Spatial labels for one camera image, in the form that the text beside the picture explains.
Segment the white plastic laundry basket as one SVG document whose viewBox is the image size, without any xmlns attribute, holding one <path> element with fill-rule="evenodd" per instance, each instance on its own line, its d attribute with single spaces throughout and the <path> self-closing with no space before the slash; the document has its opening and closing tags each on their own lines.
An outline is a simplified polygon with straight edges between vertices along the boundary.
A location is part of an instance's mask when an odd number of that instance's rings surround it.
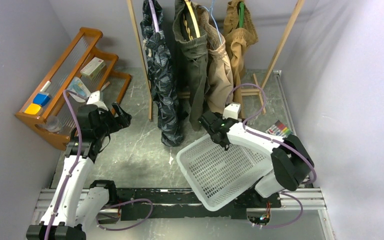
<svg viewBox="0 0 384 240">
<path fill-rule="evenodd" d="M 204 135 L 176 155 L 177 164 L 203 206 L 220 210 L 273 170 L 272 161 L 240 145 L 225 150 Z"/>
</svg>

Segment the beige shorts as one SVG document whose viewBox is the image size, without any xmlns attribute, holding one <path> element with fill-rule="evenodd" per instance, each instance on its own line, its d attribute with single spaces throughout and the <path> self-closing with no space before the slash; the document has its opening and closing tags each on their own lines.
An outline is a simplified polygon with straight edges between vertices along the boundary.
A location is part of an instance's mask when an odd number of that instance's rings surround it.
<svg viewBox="0 0 384 240">
<path fill-rule="evenodd" d="M 211 25 L 210 15 L 205 7 L 199 4 L 196 7 L 198 25 L 205 30 L 207 35 L 209 90 L 205 94 L 205 100 L 211 111 L 223 113 L 226 103 L 230 103 L 233 99 L 229 94 L 234 87 L 226 40 L 219 30 Z"/>
</svg>

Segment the wooden clothes rack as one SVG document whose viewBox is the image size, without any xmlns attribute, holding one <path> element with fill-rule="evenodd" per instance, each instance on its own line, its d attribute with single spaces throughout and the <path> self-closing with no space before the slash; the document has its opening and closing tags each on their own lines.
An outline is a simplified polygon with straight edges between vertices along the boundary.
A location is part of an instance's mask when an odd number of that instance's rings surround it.
<svg viewBox="0 0 384 240">
<path fill-rule="evenodd" d="M 148 112 L 147 112 L 147 117 L 148 117 L 148 120 L 151 122 L 153 120 L 153 100 L 152 100 L 152 95 L 151 95 L 151 87 L 150 87 L 150 82 L 148 81 L 148 74 L 147 74 L 147 65 L 146 65 L 146 58 L 144 57 L 143 55 L 143 47 L 142 47 L 142 41 L 141 41 L 141 36 L 140 36 L 140 33 L 138 31 L 138 26 L 137 26 L 137 22 L 136 22 L 136 16 L 135 16 L 135 11 L 134 11 L 134 6 L 133 6 L 133 2 L 131 0 L 128 0 L 127 2 L 127 8 L 128 8 L 128 12 L 129 12 L 129 16 L 130 16 L 130 22 L 132 24 L 132 28 L 133 28 L 133 32 L 134 32 L 134 36 L 135 36 L 135 40 L 136 40 L 136 45 L 137 45 L 137 49 L 138 49 L 138 52 L 139 52 L 139 57 L 140 57 L 140 60 L 141 60 L 141 68 L 142 68 L 142 72 L 144 74 L 144 77 L 145 77 L 145 83 L 146 83 L 146 86 L 147 86 L 147 92 L 148 92 Z M 267 67 L 267 71 L 264 75 L 264 78 L 263 78 L 263 81 L 262 81 L 262 84 L 261 84 L 261 88 L 264 88 L 267 84 L 267 81 L 269 80 L 269 77 L 274 73 L 274 67 L 280 57 L 280 54 L 287 42 L 287 39 L 293 29 L 293 26 L 303 8 L 305 4 L 305 1 L 304 0 L 298 0 L 294 6 L 294 9 L 291 13 L 291 16 L 286 24 L 286 27 L 284 29 L 284 32 L 281 36 L 281 39 L 276 47 L 276 50 L 270 60 L 270 63 Z M 260 99 L 260 103 L 263 105 L 265 104 L 267 101 L 263 99 L 263 96 L 262 96 L 262 91 L 257 91 L 256 89 L 244 89 L 241 91 L 240 93 L 240 97 L 242 98 L 243 96 L 258 96 L 259 99 Z"/>
</svg>

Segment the blue sponge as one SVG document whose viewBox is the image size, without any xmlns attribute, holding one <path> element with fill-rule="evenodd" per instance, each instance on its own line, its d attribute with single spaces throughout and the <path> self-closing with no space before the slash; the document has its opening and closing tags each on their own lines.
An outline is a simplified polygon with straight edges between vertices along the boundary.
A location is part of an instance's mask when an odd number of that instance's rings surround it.
<svg viewBox="0 0 384 240">
<path fill-rule="evenodd" d="M 32 103 L 39 105 L 41 107 L 46 106 L 50 100 L 52 99 L 52 96 L 47 92 L 39 92 L 36 94 L 36 96 L 33 98 Z"/>
</svg>

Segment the wooden hanger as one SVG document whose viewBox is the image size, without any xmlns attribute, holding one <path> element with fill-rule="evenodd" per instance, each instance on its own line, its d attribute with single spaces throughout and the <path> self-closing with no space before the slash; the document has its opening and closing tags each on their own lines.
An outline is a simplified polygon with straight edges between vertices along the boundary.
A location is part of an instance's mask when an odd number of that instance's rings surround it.
<svg viewBox="0 0 384 240">
<path fill-rule="evenodd" d="M 184 2 L 185 2 L 185 5 L 187 7 L 187 10 L 189 12 L 190 20 L 191 20 L 191 22 L 193 24 L 193 30 L 195 32 L 195 35 L 193 35 L 192 31 L 191 31 L 191 28 L 190 28 L 190 26 L 188 24 L 187 14 L 185 13 L 183 15 L 183 23 L 184 23 L 185 30 L 186 30 L 186 33 L 188 35 L 188 38 L 189 38 L 189 40 L 193 40 L 194 37 L 200 38 L 201 37 L 201 33 L 200 33 L 200 30 L 199 30 L 199 25 L 198 25 L 198 21 L 197 21 L 195 12 L 194 12 L 194 8 L 192 6 L 192 2 L 190 0 L 184 0 Z"/>
</svg>

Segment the dark shark print shorts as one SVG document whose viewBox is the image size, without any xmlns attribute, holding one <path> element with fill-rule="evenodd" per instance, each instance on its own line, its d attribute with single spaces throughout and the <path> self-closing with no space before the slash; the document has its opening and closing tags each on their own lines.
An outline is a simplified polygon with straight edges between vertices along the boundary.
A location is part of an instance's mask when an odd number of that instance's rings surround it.
<svg viewBox="0 0 384 240">
<path fill-rule="evenodd" d="M 163 9 L 153 0 L 159 32 L 155 32 L 148 0 L 142 4 L 140 22 L 143 49 L 147 64 L 152 101 L 157 106 L 157 127 L 161 130 L 161 142 L 168 147 L 177 147 L 184 137 L 180 130 L 180 103 L 174 78 L 173 61 L 162 28 Z"/>
</svg>

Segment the orange wooden shelf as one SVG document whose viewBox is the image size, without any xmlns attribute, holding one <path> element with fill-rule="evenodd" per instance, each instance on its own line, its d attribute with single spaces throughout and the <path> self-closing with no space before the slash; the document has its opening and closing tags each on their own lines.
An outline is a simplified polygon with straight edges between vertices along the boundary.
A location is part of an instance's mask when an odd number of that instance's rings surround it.
<svg viewBox="0 0 384 240">
<path fill-rule="evenodd" d="M 108 93 L 104 98 L 111 112 L 111 104 L 123 99 L 132 76 L 115 69 L 119 57 L 97 48 L 103 33 L 95 28 L 81 27 L 50 71 L 15 116 L 46 142 L 58 150 L 65 150 L 75 123 L 65 101 L 77 110 L 86 104 L 86 95 L 96 91 Z"/>
</svg>

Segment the clear plastic cup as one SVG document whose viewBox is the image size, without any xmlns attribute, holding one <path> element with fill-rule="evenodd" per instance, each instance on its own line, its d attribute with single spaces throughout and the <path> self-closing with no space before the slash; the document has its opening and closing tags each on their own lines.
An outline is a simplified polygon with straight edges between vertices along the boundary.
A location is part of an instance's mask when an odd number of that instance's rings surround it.
<svg viewBox="0 0 384 240">
<path fill-rule="evenodd" d="M 44 128 L 51 133 L 59 133 L 63 124 L 57 116 L 51 115 L 47 118 Z"/>
</svg>

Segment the lilac plastic hanger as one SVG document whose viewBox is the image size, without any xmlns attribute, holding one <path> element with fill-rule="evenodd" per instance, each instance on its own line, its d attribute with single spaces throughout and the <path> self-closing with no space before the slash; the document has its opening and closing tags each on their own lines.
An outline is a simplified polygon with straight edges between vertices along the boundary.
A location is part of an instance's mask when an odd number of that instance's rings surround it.
<svg viewBox="0 0 384 240">
<path fill-rule="evenodd" d="M 154 1 L 153 0 L 148 0 L 148 4 L 149 4 L 150 12 L 151 12 L 152 25 L 153 25 L 154 31 L 156 33 L 158 33 L 160 31 L 160 28 L 159 28 L 159 22 L 158 22 L 158 18 L 157 18 L 157 13 L 156 13 L 156 10 L 155 10 Z"/>
</svg>

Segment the olive green shorts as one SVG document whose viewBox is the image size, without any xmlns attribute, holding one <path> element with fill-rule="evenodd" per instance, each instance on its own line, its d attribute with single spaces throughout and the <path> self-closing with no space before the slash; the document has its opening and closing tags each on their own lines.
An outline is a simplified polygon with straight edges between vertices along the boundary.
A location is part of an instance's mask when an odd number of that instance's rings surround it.
<svg viewBox="0 0 384 240">
<path fill-rule="evenodd" d="M 207 49 L 206 31 L 199 27 L 201 37 L 189 40 L 184 25 L 184 14 L 187 16 L 188 25 L 193 35 L 193 23 L 184 0 L 175 1 L 174 21 L 172 32 L 175 40 L 175 57 L 177 81 L 179 85 L 187 86 L 190 92 L 189 122 L 194 131 L 201 128 L 199 118 L 207 107 L 205 95 L 209 90 L 207 67 L 209 54 Z"/>
</svg>

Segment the yellow sponge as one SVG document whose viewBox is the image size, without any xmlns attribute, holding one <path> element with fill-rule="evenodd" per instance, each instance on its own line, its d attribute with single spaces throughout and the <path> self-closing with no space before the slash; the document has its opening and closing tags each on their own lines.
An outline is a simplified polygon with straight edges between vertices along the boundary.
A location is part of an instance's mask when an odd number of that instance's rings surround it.
<svg viewBox="0 0 384 240">
<path fill-rule="evenodd" d="M 27 115 L 34 115 L 34 116 L 40 116 L 42 112 L 43 112 L 43 107 L 36 103 L 30 103 L 23 111 L 23 113 Z"/>
</svg>

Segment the green hanger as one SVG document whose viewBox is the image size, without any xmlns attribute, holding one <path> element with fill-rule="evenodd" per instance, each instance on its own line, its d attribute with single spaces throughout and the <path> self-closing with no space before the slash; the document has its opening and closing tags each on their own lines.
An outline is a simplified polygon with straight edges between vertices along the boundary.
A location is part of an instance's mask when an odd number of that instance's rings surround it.
<svg viewBox="0 0 384 240">
<path fill-rule="evenodd" d="M 244 20 L 245 20 L 245 4 L 243 1 L 240 1 L 238 3 L 238 27 L 239 28 L 244 27 Z"/>
</svg>

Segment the white blue packaged item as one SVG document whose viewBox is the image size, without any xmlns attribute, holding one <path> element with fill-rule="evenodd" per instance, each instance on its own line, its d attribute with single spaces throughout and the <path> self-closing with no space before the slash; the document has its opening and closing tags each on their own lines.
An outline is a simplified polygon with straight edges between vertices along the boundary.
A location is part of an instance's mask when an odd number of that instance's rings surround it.
<svg viewBox="0 0 384 240">
<path fill-rule="evenodd" d="M 91 92 L 83 83 L 83 81 L 75 76 L 67 87 L 69 94 L 79 103 L 84 103 L 88 100 Z"/>
</svg>

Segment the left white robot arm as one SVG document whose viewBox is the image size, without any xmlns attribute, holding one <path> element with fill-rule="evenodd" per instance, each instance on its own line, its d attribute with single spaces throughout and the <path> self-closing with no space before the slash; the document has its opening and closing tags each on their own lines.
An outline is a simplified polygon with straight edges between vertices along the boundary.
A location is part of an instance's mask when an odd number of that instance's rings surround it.
<svg viewBox="0 0 384 240">
<path fill-rule="evenodd" d="M 118 203 L 112 180 L 95 181 L 85 200 L 80 197 L 98 154 L 105 148 L 104 139 L 129 127 L 131 119 L 117 102 L 112 103 L 111 110 L 95 104 L 79 107 L 74 117 L 76 128 L 64 152 L 61 178 L 39 223 L 28 227 L 28 240 L 85 240 L 87 228 L 99 211 Z"/>
</svg>

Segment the tan brown shorts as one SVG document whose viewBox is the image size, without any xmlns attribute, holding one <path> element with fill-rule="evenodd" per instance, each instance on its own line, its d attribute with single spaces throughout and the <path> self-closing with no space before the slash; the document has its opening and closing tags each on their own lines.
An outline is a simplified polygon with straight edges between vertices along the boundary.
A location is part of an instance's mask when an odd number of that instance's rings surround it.
<svg viewBox="0 0 384 240">
<path fill-rule="evenodd" d="M 251 13 L 244 6 L 243 26 L 240 27 L 240 4 L 243 0 L 231 0 L 227 3 L 226 16 L 223 21 L 223 36 L 225 38 L 226 52 L 228 54 L 233 74 L 233 84 L 241 84 L 241 78 L 245 75 L 244 55 L 249 47 L 258 42 L 258 34 L 255 29 Z"/>
</svg>

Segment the white tube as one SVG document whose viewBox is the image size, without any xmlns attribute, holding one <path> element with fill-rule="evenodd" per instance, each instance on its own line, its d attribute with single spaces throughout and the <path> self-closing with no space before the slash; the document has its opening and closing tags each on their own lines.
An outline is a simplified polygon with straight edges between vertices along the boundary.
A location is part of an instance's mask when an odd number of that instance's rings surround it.
<svg viewBox="0 0 384 240">
<path fill-rule="evenodd" d="M 47 93 L 48 88 L 51 86 L 52 82 L 50 80 L 46 81 L 46 83 L 40 89 L 41 93 Z"/>
</svg>

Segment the colourful striped card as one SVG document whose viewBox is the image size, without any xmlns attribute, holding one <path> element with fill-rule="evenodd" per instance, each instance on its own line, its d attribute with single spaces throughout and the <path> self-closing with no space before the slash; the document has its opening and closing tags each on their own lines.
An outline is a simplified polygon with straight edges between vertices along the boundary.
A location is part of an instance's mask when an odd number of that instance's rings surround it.
<svg viewBox="0 0 384 240">
<path fill-rule="evenodd" d="M 288 137 L 293 134 L 293 131 L 288 128 L 284 123 L 280 120 L 277 120 L 272 126 L 270 126 L 265 133 L 273 136 L 280 136 L 282 138 Z"/>
</svg>

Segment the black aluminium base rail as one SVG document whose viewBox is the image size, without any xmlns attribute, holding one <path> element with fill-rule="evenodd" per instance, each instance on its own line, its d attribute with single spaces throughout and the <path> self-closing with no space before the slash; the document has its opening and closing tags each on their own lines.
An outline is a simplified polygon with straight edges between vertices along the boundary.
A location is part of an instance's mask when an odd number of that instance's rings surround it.
<svg viewBox="0 0 384 240">
<path fill-rule="evenodd" d="M 119 200 L 149 199 L 153 202 L 151 218 L 213 218 L 230 217 L 245 219 L 246 212 L 271 211 L 325 211 L 327 209 L 320 188 L 298 188 L 294 192 L 273 194 L 262 198 L 253 190 L 247 190 L 219 210 L 207 210 L 190 188 L 118 188 Z"/>
</svg>

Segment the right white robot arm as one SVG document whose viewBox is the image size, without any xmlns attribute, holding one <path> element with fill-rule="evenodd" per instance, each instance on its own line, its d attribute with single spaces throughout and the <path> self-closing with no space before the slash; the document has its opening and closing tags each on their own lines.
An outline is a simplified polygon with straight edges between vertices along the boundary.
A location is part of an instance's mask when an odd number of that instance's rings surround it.
<svg viewBox="0 0 384 240">
<path fill-rule="evenodd" d="M 211 111 L 205 112 L 198 121 L 211 140 L 225 150 L 230 145 L 237 145 L 267 158 L 270 170 L 255 184 L 249 197 L 255 207 L 262 207 L 274 193 L 293 192 L 300 185 L 313 184 L 317 180 L 315 164 L 294 134 L 286 137 L 271 135 L 247 126 L 244 121 L 224 118 Z"/>
</svg>

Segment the white red box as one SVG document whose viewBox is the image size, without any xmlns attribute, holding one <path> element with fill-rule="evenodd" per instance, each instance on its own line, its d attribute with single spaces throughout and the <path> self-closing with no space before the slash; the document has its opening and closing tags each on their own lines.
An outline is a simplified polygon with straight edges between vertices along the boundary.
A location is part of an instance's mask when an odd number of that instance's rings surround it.
<svg viewBox="0 0 384 240">
<path fill-rule="evenodd" d="M 88 79 L 95 78 L 100 71 L 106 66 L 103 59 L 94 57 L 89 63 L 87 63 L 81 70 L 80 74 Z"/>
</svg>

